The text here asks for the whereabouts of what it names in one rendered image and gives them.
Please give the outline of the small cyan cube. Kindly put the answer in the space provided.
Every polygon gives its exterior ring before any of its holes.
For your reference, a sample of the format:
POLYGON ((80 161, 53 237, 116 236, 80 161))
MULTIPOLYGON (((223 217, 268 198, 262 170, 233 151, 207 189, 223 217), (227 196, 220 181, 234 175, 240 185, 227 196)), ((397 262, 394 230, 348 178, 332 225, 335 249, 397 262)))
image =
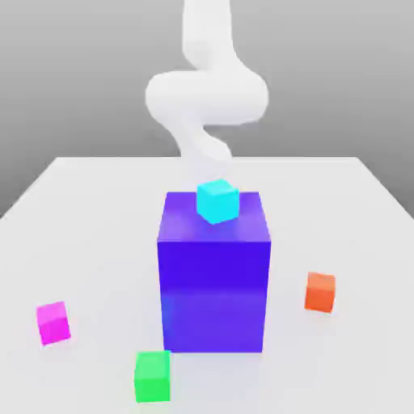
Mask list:
POLYGON ((197 186, 196 211, 209 224, 237 218, 239 206, 239 190, 226 180, 209 181, 197 186))

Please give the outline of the small orange cube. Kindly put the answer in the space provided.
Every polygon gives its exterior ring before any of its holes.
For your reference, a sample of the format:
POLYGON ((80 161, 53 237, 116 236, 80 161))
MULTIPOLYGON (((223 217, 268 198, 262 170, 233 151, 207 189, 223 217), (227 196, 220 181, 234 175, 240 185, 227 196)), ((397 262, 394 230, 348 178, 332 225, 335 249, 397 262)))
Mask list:
POLYGON ((334 275, 308 272, 304 308, 309 311, 331 313, 336 297, 334 275))

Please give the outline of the small green cube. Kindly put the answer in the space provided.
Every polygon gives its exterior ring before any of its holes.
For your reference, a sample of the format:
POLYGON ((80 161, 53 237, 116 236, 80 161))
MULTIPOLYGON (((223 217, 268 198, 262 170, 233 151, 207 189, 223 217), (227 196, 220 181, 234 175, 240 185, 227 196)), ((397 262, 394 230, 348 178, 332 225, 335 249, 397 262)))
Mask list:
POLYGON ((133 384, 138 403, 171 400, 171 352, 137 353, 133 384))

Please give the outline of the small magenta cube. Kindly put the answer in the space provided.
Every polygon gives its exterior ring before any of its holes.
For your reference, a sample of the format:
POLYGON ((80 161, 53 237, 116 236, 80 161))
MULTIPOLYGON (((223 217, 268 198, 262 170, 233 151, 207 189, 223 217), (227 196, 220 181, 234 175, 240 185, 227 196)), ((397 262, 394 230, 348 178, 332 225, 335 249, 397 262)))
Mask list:
POLYGON ((63 301, 38 306, 36 321, 42 345, 54 344, 71 337, 63 301))

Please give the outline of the large purple box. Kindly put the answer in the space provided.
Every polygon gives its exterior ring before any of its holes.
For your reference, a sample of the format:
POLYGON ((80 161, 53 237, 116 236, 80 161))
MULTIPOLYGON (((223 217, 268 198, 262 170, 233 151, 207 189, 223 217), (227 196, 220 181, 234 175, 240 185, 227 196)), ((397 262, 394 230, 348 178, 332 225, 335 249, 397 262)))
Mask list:
POLYGON ((260 353, 271 238, 260 195, 211 225, 193 192, 169 192, 157 239, 163 345, 173 353, 260 353))

